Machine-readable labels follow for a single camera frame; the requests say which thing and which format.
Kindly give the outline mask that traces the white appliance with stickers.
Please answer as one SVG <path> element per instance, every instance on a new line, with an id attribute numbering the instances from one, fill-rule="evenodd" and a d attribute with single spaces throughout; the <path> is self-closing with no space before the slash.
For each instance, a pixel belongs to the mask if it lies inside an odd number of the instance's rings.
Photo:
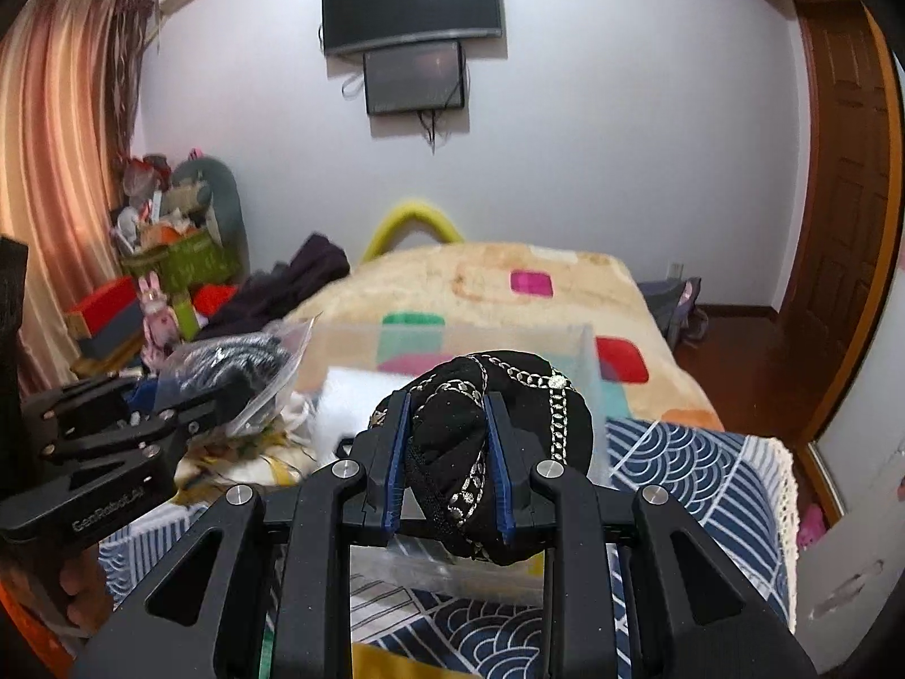
<path id="1" fill-rule="evenodd" d="M 798 560 L 796 639 L 821 677 L 903 675 L 903 450 Z"/>

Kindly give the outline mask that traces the yellow curved headboard tube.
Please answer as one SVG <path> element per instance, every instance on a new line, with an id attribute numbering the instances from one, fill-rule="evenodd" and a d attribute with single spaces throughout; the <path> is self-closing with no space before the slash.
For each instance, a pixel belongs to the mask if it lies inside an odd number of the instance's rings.
<path id="1" fill-rule="evenodd" d="M 411 230 L 423 231 L 439 244 L 461 244 L 465 240 L 439 207 L 422 199 L 407 199 L 396 204 L 377 224 L 360 262 L 366 264 L 393 250 Z"/>

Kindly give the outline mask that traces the beige blanket with coloured squares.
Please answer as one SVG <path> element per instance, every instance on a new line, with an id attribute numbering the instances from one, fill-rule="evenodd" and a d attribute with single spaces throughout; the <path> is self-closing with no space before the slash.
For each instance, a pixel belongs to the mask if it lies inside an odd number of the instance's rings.
<path id="1" fill-rule="evenodd" d="M 586 326 L 609 415 L 722 428 L 614 256 L 506 242 L 397 250 L 329 283 L 287 317 L 380 324 L 394 313 L 485 328 Z"/>

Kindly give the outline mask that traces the grey cloth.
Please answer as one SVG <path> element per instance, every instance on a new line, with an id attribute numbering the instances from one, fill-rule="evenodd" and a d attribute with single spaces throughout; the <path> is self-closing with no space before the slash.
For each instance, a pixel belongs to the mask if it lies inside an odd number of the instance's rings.
<path id="1" fill-rule="evenodd" d="M 285 408 L 312 339 L 313 320 L 271 322 L 253 333 L 186 343 L 158 372 L 155 409 L 215 398 L 226 437 L 263 431 Z"/>

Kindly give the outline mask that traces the clear plastic storage box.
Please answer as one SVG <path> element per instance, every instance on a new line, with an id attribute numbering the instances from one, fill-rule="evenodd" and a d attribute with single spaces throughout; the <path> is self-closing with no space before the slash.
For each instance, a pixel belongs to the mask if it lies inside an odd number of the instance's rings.
<path id="1" fill-rule="evenodd" d="M 312 400 L 307 431 L 319 465 L 350 449 L 397 389 L 411 394 L 405 454 L 420 474 L 402 497 L 411 521 L 383 547 L 356 545 L 354 579 L 385 581 L 453 598 L 537 605 L 543 560 L 496 566 L 493 477 L 486 473 L 489 424 L 483 403 L 502 397 L 509 423 L 549 452 L 564 440 L 569 465 L 607 483 L 606 430 L 594 340 L 586 326 L 314 324 L 296 379 Z"/>

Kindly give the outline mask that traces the brown wooden door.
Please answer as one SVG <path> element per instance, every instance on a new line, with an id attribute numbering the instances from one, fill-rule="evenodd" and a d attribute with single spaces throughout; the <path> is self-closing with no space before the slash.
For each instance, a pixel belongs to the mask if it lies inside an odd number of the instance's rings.
<path id="1" fill-rule="evenodd" d="M 781 320 L 813 393 L 785 435 L 827 428 L 867 354 L 896 265 L 902 100 L 890 46 L 859 0 L 796 0 L 810 98 L 804 216 Z"/>

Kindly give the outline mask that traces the red box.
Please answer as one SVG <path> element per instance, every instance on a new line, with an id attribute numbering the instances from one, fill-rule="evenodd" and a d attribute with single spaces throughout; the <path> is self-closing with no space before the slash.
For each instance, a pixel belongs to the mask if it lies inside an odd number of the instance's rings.
<path id="1" fill-rule="evenodd" d="M 74 340 L 92 339 L 135 301 L 135 279 L 132 276 L 117 277 L 93 290 L 64 313 L 67 332 Z"/>

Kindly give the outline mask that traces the yellow sponge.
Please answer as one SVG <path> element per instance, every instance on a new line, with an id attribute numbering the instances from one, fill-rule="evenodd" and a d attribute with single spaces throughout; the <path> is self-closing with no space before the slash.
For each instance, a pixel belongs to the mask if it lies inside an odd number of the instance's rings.
<path id="1" fill-rule="evenodd" d="M 383 650 L 376 645 L 351 645 L 354 679 L 469 679 L 468 673 L 434 667 Z"/>

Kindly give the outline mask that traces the blue white patterned tablecloth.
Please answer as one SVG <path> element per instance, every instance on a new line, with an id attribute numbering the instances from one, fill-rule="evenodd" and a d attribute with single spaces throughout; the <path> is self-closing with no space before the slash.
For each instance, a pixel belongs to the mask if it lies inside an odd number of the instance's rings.
<path id="1" fill-rule="evenodd" d="M 376 645 L 478 677 L 808 677 L 743 572 L 661 487 L 595 486 L 518 429 L 515 533 L 541 556 L 538 607 L 354 579 L 383 547 L 383 426 L 294 491 L 242 487 L 205 513 L 77 660 L 80 677 L 353 677 Z"/>

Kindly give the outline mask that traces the white foam sponge block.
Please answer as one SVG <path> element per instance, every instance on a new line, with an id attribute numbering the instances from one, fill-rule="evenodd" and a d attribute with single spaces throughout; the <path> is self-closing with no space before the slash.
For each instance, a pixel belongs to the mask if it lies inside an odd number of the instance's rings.
<path id="1" fill-rule="evenodd" d="M 317 464 L 331 465 L 339 443 L 370 428 L 371 414 L 377 405 L 410 382 L 413 377 L 394 372 L 330 366 L 312 423 Z"/>

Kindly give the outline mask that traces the floral white cloth bundle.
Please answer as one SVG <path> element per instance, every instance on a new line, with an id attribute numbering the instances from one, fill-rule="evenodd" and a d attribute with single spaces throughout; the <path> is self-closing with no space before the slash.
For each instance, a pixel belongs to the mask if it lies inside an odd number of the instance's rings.
<path id="1" fill-rule="evenodd" d="M 310 398 L 293 393 L 288 405 L 258 434 L 196 437 L 175 474 L 177 506 L 210 504 L 237 484 L 263 491 L 296 486 L 317 469 L 310 434 Z"/>

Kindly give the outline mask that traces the black cloth with chain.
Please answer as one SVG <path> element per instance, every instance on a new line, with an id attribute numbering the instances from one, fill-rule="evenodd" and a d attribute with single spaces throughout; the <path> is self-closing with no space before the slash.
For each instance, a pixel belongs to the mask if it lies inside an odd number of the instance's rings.
<path id="1" fill-rule="evenodd" d="M 537 552 L 515 533 L 502 429 L 526 432 L 541 455 L 586 472 L 591 411 L 564 372 L 522 351 L 482 351 L 434 366 L 403 387 L 410 407 L 405 484 L 452 555 L 511 566 Z"/>

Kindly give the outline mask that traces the pink bunny figurine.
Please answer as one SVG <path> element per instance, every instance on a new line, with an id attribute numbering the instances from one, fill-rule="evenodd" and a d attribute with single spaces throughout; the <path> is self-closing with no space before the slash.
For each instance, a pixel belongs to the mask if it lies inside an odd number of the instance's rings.
<path id="1" fill-rule="evenodd" d="M 157 372 L 179 342 L 178 320 L 157 273 L 150 272 L 138 279 L 138 300 L 143 312 L 141 360 L 149 371 Z"/>

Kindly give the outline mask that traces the orange striped curtain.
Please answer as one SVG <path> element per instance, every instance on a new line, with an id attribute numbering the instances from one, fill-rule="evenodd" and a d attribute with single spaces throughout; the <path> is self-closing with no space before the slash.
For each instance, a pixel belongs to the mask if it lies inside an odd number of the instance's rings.
<path id="1" fill-rule="evenodd" d="M 110 39 L 120 0 L 28 0 L 2 38 L 2 232 L 28 249 L 24 394 L 69 382 L 67 311 L 120 274 Z"/>

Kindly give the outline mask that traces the green storage box with clutter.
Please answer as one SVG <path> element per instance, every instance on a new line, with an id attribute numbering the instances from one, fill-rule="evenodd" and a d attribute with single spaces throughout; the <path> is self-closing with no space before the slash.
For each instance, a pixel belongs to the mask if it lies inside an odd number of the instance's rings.
<path id="1" fill-rule="evenodd" d="M 226 283 L 241 270 L 238 253 L 216 244 L 207 230 L 120 259 L 126 274 L 138 279 L 150 272 L 158 276 L 162 291 L 178 294 L 206 283 Z"/>

